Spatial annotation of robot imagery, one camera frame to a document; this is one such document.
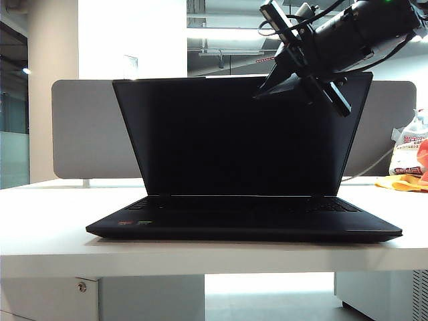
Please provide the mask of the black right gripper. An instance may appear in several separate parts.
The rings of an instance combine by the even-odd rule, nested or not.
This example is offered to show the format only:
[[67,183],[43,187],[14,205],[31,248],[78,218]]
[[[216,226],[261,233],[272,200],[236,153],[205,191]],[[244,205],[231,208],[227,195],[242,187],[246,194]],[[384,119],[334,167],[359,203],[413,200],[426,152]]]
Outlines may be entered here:
[[311,26],[311,22],[328,10],[315,14],[317,6],[303,3],[296,14],[287,15],[276,1],[264,1],[259,10],[265,19],[259,26],[270,24],[281,44],[275,53],[273,68],[253,97],[282,94],[305,104],[332,107],[339,115],[348,116],[351,106],[317,52],[316,35]]

